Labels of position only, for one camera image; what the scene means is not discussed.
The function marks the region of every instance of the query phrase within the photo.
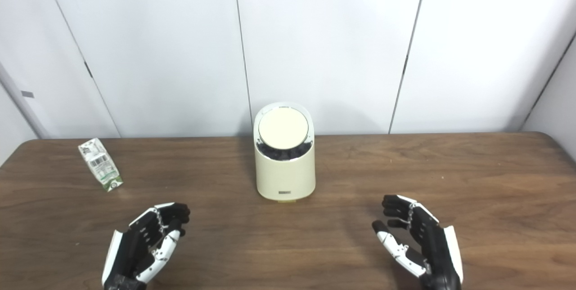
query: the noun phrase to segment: white wall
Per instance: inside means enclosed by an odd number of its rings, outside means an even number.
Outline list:
[[[2,166],[20,144],[36,139],[36,134],[2,85],[0,85],[0,118],[2,118],[0,120],[0,166]]]
[[[0,15],[0,82],[41,137],[118,137],[55,0],[0,0]]]
[[[249,134],[236,0],[58,0],[122,137]]]
[[[419,0],[238,0],[252,115],[292,101],[318,134],[386,134]]]
[[[403,73],[419,0],[58,1],[82,54],[55,0],[0,0],[45,138],[249,134],[281,100],[319,134],[517,130],[576,31],[576,0],[422,0]]]
[[[566,52],[522,130],[550,135],[576,159],[576,43]]]
[[[422,0],[393,133],[516,131],[576,31],[576,0]]]

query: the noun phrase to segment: round lid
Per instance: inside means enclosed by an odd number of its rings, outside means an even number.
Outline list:
[[[264,143],[276,149],[300,145],[308,135],[306,117],[294,108],[280,107],[266,112],[258,126]]]

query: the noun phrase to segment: barcode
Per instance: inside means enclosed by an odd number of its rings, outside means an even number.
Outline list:
[[[106,157],[106,155],[102,155],[102,157],[98,157],[97,159],[95,159],[95,160],[93,160],[93,161],[90,161],[90,165],[92,165],[92,166],[97,166],[97,165],[99,165],[100,163],[103,163],[103,162],[105,162],[105,161],[107,161],[107,160],[108,160],[108,158]]]

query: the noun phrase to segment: wooden table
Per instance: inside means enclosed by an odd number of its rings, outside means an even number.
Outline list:
[[[250,138],[103,140],[126,182],[106,193],[82,140],[23,144],[0,168],[2,289],[101,289],[113,229],[169,201],[192,210],[154,290],[419,289],[378,242],[384,194],[453,224],[463,288],[576,288],[576,167],[543,134],[319,136],[317,188],[255,188]]]

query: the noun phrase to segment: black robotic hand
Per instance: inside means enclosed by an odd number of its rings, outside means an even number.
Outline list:
[[[189,222],[185,204],[171,202],[148,208],[124,233],[114,231],[102,274],[105,290],[145,290],[166,265]]]
[[[372,227],[394,259],[426,290],[459,290],[463,281],[462,260],[453,226],[440,227],[438,219],[416,200],[386,195],[384,214],[393,217],[387,226],[380,220]],[[399,243],[388,227],[404,228],[422,247],[422,253]]]

